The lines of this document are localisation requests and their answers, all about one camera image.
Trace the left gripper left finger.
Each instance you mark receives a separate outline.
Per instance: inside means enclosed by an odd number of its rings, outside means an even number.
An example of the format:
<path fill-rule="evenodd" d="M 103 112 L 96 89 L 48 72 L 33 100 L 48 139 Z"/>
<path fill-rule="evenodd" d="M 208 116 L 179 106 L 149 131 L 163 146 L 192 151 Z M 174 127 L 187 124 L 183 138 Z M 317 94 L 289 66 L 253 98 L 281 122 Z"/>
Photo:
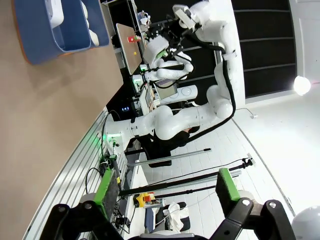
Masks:
<path fill-rule="evenodd" d="M 114 170 L 107 170 L 101 177 L 94 169 L 64 169 L 39 205 L 23 239 L 39 240 L 53 208 L 59 204 L 74 208 L 80 203 L 94 201 L 102 213 L 110 218 L 119 192 Z"/>

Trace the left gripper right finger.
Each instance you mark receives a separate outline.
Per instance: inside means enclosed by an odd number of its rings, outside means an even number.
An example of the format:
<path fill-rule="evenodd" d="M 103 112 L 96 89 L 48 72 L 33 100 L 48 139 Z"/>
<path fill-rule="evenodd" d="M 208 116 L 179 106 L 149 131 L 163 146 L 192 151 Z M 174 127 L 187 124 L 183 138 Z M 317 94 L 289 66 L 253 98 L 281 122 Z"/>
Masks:
<path fill-rule="evenodd" d="M 241 197 L 227 168 L 219 169 L 215 192 L 225 219 L 211 236 L 212 240 L 236 240 L 242 230 L 252 230 L 259 240 L 296 239 L 282 203 L 271 199 L 260 204 Z"/>

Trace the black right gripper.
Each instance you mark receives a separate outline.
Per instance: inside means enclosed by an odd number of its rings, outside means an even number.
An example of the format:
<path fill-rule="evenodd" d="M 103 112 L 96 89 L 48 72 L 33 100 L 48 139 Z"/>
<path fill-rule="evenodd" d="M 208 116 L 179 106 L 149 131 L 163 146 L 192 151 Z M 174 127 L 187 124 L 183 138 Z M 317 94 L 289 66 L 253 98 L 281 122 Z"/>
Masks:
<path fill-rule="evenodd" d="M 181 42 L 184 31 L 178 20 L 152 23 L 147 32 L 147 48 L 155 50 L 156 54 L 163 51 L 167 54 L 178 54 L 183 50 Z"/>

